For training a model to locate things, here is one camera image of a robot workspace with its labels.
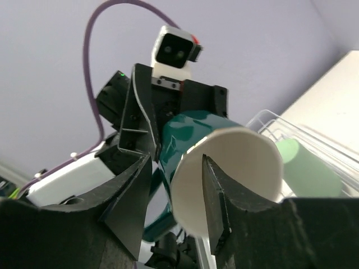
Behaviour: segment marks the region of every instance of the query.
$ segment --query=camera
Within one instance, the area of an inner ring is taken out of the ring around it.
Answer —
[[[181,29],[162,26],[151,55],[152,76],[176,80],[191,79],[188,61],[195,62],[202,47]]]

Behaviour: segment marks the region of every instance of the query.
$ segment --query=green cup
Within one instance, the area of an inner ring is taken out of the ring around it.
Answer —
[[[145,241],[156,241],[176,224],[192,236],[208,236],[202,189],[203,154],[264,198],[275,201],[280,194],[283,163],[270,139],[207,111],[181,113],[163,128],[159,170],[153,181],[162,179],[169,203],[145,227]]]

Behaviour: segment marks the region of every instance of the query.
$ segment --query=mug handle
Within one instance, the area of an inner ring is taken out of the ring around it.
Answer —
[[[157,168],[152,174],[149,202],[152,200],[162,182],[162,173]],[[156,242],[162,235],[168,233],[176,225],[177,222],[174,220],[171,206],[168,203],[157,219],[145,226],[142,239],[146,242]]]

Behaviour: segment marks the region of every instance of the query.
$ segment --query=dish rack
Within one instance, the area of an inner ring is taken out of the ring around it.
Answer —
[[[359,197],[359,157],[358,153],[345,149],[335,141],[305,126],[296,126],[269,110],[262,110],[246,125],[273,142],[293,138],[337,173],[344,185],[346,197]],[[277,202],[287,197],[295,197],[283,180],[282,192]]]

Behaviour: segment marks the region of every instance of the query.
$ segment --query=green mug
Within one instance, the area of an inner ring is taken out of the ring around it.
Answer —
[[[145,227],[143,240],[154,242],[177,224],[192,236],[208,236],[202,189],[203,154],[264,198],[275,201],[280,194],[283,163],[270,139],[207,111],[183,112],[163,128],[158,170],[152,180],[154,184],[163,182],[169,203]]]

